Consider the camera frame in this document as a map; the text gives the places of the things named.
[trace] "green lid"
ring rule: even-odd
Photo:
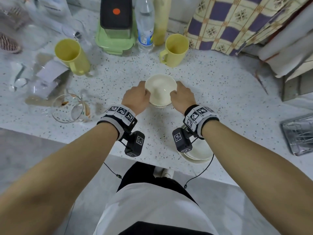
[[[133,27],[131,31],[131,37],[129,39],[112,39],[107,36],[105,30],[100,26],[98,22],[98,28],[96,33],[96,44],[103,48],[108,54],[122,55],[123,51],[129,50],[133,47],[137,40],[137,25],[136,20],[133,18]]]

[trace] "orange dot on lid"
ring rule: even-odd
[[[113,9],[113,13],[115,15],[119,15],[120,14],[120,9],[118,9],[118,8]]]

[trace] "white shirt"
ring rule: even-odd
[[[199,206],[186,196],[149,183],[129,184],[110,199],[93,235],[115,235],[138,221],[218,235]]]

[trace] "dish rack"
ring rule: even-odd
[[[284,121],[281,127],[294,155],[313,151],[313,115]]]

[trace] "checkered curtain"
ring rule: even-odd
[[[308,0],[202,0],[185,29],[191,48],[237,55],[258,43]]]

